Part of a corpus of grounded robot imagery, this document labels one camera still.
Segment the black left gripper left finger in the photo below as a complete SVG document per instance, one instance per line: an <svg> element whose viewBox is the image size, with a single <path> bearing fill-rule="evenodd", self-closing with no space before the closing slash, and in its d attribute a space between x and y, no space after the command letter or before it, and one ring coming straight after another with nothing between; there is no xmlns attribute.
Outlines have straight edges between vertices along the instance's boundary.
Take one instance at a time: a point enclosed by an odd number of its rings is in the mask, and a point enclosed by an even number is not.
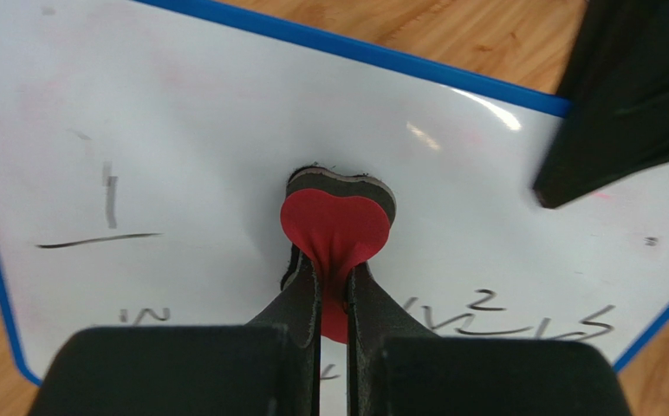
<svg viewBox="0 0 669 416"><path fill-rule="evenodd" d="M315 266L301 251L290 253L281 292L247 323L278 331L282 358L276 365L281 415L317 415L320 399L321 288Z"/></svg>

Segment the blue framed whiteboard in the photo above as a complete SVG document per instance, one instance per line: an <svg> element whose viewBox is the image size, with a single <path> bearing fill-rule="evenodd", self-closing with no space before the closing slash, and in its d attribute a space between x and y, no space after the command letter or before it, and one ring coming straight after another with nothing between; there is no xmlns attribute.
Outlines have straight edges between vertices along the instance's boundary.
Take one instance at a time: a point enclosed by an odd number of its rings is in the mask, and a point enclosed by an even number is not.
<svg viewBox="0 0 669 416"><path fill-rule="evenodd" d="M378 281L441 335L571 339L622 369L669 320L669 165L558 211L568 103L213 1L0 1L0 304L39 383L92 326L234 324L276 293L284 180L397 201Z"/></svg>

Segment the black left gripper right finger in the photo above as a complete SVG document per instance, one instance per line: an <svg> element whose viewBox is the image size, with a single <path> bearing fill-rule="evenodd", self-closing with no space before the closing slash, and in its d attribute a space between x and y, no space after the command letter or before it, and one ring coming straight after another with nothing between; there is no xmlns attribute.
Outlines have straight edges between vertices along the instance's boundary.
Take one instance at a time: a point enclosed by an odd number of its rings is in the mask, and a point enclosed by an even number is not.
<svg viewBox="0 0 669 416"><path fill-rule="evenodd" d="M434 338L374 279L367 263L347 278L347 410L350 415L384 415L387 409L387 343Z"/></svg>

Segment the red heart eraser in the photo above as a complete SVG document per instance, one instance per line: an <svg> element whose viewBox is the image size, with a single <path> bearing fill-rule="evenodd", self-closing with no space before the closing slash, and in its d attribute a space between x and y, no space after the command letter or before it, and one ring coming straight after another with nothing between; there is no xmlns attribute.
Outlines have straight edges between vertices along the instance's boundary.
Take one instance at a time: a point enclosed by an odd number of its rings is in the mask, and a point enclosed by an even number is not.
<svg viewBox="0 0 669 416"><path fill-rule="evenodd" d="M304 166L288 178L281 226L292 248L314 266L322 290L322 335L331 341L347 343L348 276L383 249L396 213L391 189L367 175Z"/></svg>

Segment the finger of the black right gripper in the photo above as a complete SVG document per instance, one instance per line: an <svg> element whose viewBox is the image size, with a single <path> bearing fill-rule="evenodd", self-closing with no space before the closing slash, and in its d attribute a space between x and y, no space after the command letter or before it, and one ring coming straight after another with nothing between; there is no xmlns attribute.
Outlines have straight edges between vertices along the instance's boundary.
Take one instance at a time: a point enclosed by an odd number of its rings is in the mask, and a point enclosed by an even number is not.
<svg viewBox="0 0 669 416"><path fill-rule="evenodd" d="M555 209L669 162L669 0L591 1L557 94L570 109L532 185Z"/></svg>

